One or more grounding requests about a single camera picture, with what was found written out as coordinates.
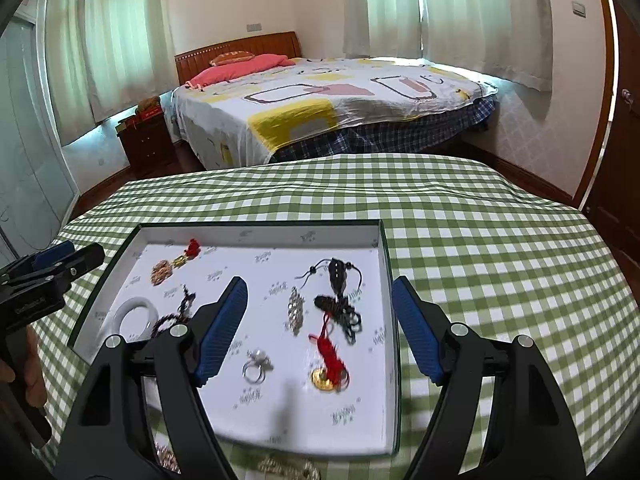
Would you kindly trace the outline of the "left hand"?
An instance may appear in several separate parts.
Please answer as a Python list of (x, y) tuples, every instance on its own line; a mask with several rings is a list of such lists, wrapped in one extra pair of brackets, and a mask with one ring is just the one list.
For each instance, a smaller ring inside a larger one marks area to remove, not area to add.
[(26, 327), (26, 358), (18, 369), (26, 385), (27, 403), (34, 408), (43, 408), (47, 403), (48, 394), (38, 354), (38, 337), (30, 325)]

